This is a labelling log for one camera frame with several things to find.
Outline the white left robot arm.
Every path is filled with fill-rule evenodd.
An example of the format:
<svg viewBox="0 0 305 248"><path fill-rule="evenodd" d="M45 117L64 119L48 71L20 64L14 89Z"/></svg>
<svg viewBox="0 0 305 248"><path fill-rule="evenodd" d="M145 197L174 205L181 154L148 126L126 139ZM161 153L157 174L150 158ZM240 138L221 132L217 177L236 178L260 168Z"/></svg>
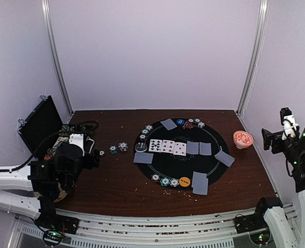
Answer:
<svg viewBox="0 0 305 248"><path fill-rule="evenodd" d="M49 158L29 160L15 167L0 167L0 210L42 221L49 229L61 225L55 203L73 190L81 172L99 166L95 141L71 134Z"/></svg>

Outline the blue playing card deck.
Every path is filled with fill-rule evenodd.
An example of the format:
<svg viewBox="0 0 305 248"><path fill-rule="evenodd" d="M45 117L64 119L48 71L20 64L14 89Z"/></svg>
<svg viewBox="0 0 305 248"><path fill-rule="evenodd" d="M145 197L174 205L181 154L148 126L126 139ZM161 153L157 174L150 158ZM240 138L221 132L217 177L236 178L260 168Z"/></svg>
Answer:
<svg viewBox="0 0 305 248"><path fill-rule="evenodd" d="M227 167L231 167L232 164L235 162L234 157L225 153L222 150L219 151L217 154L215 154L214 157L216 158L216 160L218 160L219 162L221 162L222 164L224 164Z"/></svg>

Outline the blue small blind button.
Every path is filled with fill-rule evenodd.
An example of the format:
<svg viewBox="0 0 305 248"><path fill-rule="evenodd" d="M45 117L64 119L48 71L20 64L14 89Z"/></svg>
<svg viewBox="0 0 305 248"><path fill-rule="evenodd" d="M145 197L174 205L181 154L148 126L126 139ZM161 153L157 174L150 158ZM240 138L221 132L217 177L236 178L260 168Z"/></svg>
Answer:
<svg viewBox="0 0 305 248"><path fill-rule="evenodd" d="M177 119L177 120L176 120L176 123L177 123L178 125L182 126L182 125L185 123L185 121L184 121L184 119Z"/></svg>

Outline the six of hearts card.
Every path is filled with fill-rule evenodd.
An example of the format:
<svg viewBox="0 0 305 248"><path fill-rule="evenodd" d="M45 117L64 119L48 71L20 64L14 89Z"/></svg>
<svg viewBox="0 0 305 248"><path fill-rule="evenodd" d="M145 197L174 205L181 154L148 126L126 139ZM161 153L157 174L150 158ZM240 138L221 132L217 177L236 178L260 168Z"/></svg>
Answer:
<svg viewBox="0 0 305 248"><path fill-rule="evenodd" d="M162 141L161 152L173 154L174 153L174 141L164 139Z"/></svg>

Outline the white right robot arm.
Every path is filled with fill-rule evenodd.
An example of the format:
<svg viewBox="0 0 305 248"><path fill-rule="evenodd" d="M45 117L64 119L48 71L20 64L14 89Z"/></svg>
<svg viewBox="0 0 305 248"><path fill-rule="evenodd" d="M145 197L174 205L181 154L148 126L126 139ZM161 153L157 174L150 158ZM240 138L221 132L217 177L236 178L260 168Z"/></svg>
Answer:
<svg viewBox="0 0 305 248"><path fill-rule="evenodd" d="M300 129L294 114L288 107L280 110L282 130L270 132L262 129L264 150L283 154L286 172L295 184L297 204L294 206L299 224L294 230L289 223L279 198L262 198L258 203L252 224L262 228L267 224L276 247L305 247L305 127Z"/></svg>

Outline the yellow big blind button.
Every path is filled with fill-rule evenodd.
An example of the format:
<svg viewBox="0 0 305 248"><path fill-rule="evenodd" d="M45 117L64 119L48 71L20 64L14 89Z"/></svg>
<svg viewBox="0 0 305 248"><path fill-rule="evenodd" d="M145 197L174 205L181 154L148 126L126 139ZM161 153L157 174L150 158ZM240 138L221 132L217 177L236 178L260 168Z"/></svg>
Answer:
<svg viewBox="0 0 305 248"><path fill-rule="evenodd" d="M179 179L179 184L181 187L189 187L191 185L191 180L188 177L181 177Z"/></svg>

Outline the single blue-backed playing card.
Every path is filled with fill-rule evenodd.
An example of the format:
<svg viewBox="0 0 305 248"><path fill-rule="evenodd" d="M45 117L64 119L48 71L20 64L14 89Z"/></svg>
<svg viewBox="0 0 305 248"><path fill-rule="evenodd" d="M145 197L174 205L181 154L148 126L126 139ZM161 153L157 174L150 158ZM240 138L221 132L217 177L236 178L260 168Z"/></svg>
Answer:
<svg viewBox="0 0 305 248"><path fill-rule="evenodd" d="M177 127L177 124L171 118L163 120L160 123L168 131L172 130L172 129L175 129Z"/></svg>

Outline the red triangular all-in marker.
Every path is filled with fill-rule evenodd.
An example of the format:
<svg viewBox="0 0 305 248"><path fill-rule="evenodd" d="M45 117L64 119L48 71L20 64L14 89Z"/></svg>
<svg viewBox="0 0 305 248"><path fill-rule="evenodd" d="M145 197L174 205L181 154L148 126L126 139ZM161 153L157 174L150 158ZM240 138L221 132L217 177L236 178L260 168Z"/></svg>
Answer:
<svg viewBox="0 0 305 248"><path fill-rule="evenodd" d="M183 129L192 129L193 128L193 125L191 122L189 121L186 121L184 124L183 124Z"/></svg>

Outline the five of diamonds card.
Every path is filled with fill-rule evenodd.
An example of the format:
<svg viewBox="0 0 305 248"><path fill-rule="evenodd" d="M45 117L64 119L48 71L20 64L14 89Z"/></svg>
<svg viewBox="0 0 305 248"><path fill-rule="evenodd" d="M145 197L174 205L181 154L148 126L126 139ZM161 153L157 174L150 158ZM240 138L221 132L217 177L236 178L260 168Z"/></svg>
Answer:
<svg viewBox="0 0 305 248"><path fill-rule="evenodd" d="M175 156L186 156L187 144L182 142L174 143L174 153Z"/></svg>

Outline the blue cream 10 chip stack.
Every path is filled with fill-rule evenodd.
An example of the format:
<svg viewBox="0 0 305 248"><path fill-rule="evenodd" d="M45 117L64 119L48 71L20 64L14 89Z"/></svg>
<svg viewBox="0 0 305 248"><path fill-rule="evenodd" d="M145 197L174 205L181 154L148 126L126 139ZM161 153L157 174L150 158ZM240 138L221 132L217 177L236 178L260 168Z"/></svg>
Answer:
<svg viewBox="0 0 305 248"><path fill-rule="evenodd" d="M128 151L128 144L126 142L120 142L118 144L118 149L121 151L121 152L126 152Z"/></svg>

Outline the clear acrylic dealer button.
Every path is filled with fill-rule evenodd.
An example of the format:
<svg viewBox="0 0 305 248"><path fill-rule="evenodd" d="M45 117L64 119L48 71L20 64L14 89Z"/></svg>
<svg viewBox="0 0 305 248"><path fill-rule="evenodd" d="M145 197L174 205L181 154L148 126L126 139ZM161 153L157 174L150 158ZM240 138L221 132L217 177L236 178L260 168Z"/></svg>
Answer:
<svg viewBox="0 0 305 248"><path fill-rule="evenodd" d="M138 142L135 145L136 152L145 152L148 149L147 145L144 142Z"/></svg>

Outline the blue green 50 chip stack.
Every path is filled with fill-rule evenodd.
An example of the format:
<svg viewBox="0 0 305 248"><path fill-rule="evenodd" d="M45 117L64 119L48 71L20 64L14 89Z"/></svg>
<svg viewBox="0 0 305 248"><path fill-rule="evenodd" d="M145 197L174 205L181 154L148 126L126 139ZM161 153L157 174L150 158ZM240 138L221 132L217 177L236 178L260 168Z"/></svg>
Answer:
<svg viewBox="0 0 305 248"><path fill-rule="evenodd" d="M116 146L110 146L109 147L109 153L110 154L116 154L118 152L118 149Z"/></svg>

